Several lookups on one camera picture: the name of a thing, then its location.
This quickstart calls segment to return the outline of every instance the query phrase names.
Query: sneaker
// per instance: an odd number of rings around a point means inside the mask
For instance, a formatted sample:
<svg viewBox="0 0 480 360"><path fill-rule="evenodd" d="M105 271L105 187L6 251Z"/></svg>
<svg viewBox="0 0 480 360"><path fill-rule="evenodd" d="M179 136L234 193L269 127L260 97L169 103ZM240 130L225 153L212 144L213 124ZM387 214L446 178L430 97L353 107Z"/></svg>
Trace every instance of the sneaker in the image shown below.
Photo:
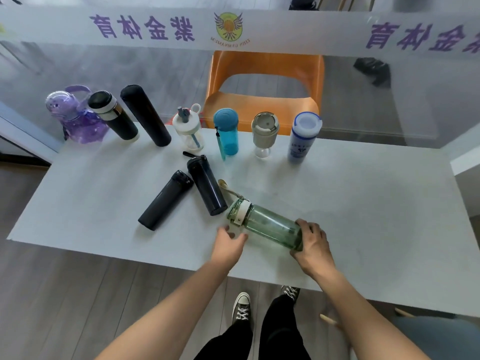
<svg viewBox="0 0 480 360"><path fill-rule="evenodd" d="M250 321L250 318L250 296L246 292L241 292L237 296L235 304L233 305L232 324L234 324L237 320Z"/></svg>
<svg viewBox="0 0 480 360"><path fill-rule="evenodd" d="M281 292L282 294L286 294L287 296L289 296L293 300L293 303L297 303L297 298L300 294L300 288L284 285L281 289Z"/></svg>

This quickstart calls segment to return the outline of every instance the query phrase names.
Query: teal lid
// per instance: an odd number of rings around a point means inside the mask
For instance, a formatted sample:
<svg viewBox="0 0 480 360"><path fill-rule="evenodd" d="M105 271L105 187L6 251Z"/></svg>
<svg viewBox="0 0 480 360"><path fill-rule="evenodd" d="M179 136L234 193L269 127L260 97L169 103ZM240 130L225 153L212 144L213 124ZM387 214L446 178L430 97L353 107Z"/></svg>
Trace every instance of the teal lid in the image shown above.
<svg viewBox="0 0 480 360"><path fill-rule="evenodd" d="M239 124L239 115L231 108L221 108L213 115L213 124L221 132L229 132Z"/></svg>

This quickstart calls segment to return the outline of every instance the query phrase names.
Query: purple chinese character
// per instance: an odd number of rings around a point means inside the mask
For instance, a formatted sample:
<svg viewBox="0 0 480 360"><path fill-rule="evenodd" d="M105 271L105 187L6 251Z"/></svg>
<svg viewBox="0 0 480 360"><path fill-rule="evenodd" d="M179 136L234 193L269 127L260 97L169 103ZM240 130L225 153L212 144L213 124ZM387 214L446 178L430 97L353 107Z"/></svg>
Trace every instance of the purple chinese character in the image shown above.
<svg viewBox="0 0 480 360"><path fill-rule="evenodd" d="M387 44L388 38L400 27L400 25L392 25L389 22L384 24L374 24L371 26L371 36L367 43L367 49L373 46L380 46L383 49Z"/></svg>
<svg viewBox="0 0 480 360"><path fill-rule="evenodd" d="M144 24L150 32L150 39L168 40L165 36L165 25L160 24L153 16Z"/></svg>
<svg viewBox="0 0 480 360"><path fill-rule="evenodd" d="M408 33L408 35L400 40L397 45L403 46L402 50L405 50L408 46L413 46L412 50L416 50L423 41L428 39L432 26L433 24L428 24L426 29L422 29L422 23L419 23L415 29L406 29L405 33Z"/></svg>
<svg viewBox="0 0 480 360"><path fill-rule="evenodd" d="M130 38L134 38L134 36L138 36L140 39L142 36L140 35L140 26L134 21L134 19L129 15L128 18L130 20L125 20L123 15L120 15L121 20L117 20L117 23L123 25L123 35L128 35Z"/></svg>
<svg viewBox="0 0 480 360"><path fill-rule="evenodd" d="M477 53L480 50L480 33L478 33L475 37L477 40L467 45L462 52Z"/></svg>
<svg viewBox="0 0 480 360"><path fill-rule="evenodd" d="M178 16L176 16L175 18L170 19L170 25L174 28L177 28L177 31L175 32L175 39L180 40L183 38L183 41L185 42L187 42L189 39L191 41L195 40L194 35L192 34L193 26L190 24L189 18L182 16L179 19Z"/></svg>
<svg viewBox="0 0 480 360"><path fill-rule="evenodd" d="M108 38L109 36L113 36L114 38L117 37L110 24L110 17L96 14L95 16L90 16L90 18L93 20L93 24L98 27L104 38Z"/></svg>
<svg viewBox="0 0 480 360"><path fill-rule="evenodd" d="M435 50L437 52L449 52L452 50L452 47L455 46L460 40L465 38L463 33L463 25L458 25L452 30L446 32L441 32L438 34L438 39L435 42L435 46L428 48L428 50Z"/></svg>

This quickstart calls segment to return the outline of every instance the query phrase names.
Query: orange chair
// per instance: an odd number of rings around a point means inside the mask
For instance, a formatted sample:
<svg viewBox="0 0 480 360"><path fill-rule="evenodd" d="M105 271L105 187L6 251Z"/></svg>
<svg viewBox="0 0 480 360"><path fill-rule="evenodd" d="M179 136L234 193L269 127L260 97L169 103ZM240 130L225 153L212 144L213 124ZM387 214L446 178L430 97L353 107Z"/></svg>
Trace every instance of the orange chair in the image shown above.
<svg viewBox="0 0 480 360"><path fill-rule="evenodd" d="M324 60L321 55L215 51L212 58L203 117L214 128L213 115L220 108L238 113L238 130L252 131L252 120L260 112L275 114L280 135L290 135L293 119L303 111L320 113L324 85ZM235 74L273 74L296 78L307 88L307 98L276 98L223 93L220 87Z"/></svg>

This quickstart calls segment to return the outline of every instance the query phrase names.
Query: forearm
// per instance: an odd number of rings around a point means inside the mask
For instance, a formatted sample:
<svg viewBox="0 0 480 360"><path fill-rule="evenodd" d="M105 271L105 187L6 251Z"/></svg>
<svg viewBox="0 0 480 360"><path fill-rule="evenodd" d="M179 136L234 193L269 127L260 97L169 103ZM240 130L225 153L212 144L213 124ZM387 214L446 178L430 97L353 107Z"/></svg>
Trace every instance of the forearm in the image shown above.
<svg viewBox="0 0 480 360"><path fill-rule="evenodd" d="M383 317L342 273L316 275L336 308L359 360L426 360L428 357Z"/></svg>
<svg viewBox="0 0 480 360"><path fill-rule="evenodd" d="M97 360L177 360L227 274L228 268L207 262L117 337Z"/></svg>

